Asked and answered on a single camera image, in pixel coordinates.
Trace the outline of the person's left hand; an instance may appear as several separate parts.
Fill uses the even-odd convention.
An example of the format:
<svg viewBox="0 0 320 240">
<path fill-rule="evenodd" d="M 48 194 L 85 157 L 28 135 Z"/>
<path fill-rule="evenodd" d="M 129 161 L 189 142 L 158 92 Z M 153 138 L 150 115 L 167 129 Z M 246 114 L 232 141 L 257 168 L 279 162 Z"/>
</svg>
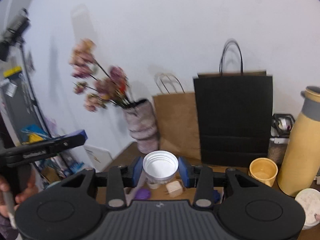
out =
<svg viewBox="0 0 320 240">
<path fill-rule="evenodd" d="M 27 187 L 15 197 L 15 200 L 13 200 L 10 186 L 6 179 L 1 176 L 1 215 L 5 218 L 9 218 L 9 214 L 13 214 L 14 209 L 17 209 L 22 202 L 37 194 L 38 191 L 36 186 L 36 174 L 32 171 L 27 182 Z"/>
</svg>

